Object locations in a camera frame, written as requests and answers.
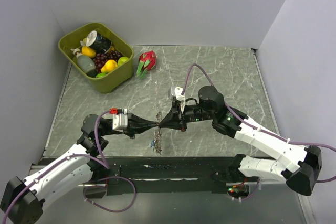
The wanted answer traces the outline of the round metal key ring plate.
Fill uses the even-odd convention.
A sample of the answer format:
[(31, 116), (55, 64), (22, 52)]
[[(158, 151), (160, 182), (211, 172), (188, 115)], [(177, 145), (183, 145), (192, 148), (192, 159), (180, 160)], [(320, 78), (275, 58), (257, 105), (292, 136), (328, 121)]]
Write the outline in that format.
[[(160, 123), (162, 121), (162, 112), (159, 111), (155, 116), (156, 122)], [(154, 131), (154, 139), (151, 142), (150, 148), (152, 148), (156, 153), (162, 154), (162, 132), (159, 127)]]

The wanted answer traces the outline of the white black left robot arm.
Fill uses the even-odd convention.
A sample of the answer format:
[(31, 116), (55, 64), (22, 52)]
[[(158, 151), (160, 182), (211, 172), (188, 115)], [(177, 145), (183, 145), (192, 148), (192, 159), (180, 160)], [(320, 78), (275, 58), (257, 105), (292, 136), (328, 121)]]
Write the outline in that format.
[(123, 109), (106, 111), (102, 115), (86, 116), (82, 135), (64, 154), (36, 173), (20, 179), (12, 178), (6, 185), (1, 201), (2, 222), (36, 223), (47, 203), (52, 203), (76, 186), (98, 183), (109, 172), (110, 166), (103, 155), (108, 141), (105, 135), (125, 134), (130, 138), (158, 125)]

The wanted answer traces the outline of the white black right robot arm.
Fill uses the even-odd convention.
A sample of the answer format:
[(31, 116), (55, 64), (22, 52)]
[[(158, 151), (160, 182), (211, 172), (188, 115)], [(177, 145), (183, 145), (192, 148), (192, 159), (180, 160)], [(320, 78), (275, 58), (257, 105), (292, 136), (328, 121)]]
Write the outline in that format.
[(281, 140), (279, 135), (230, 107), (214, 86), (202, 87), (195, 105), (186, 105), (187, 99), (180, 87), (172, 87), (168, 96), (172, 107), (159, 123), (160, 128), (184, 132), (188, 123), (211, 120), (217, 132), (247, 143), (271, 157), (261, 159), (237, 154), (227, 170), (230, 179), (241, 181), (258, 177), (276, 180), (301, 195), (312, 194), (322, 166), (320, 148)]

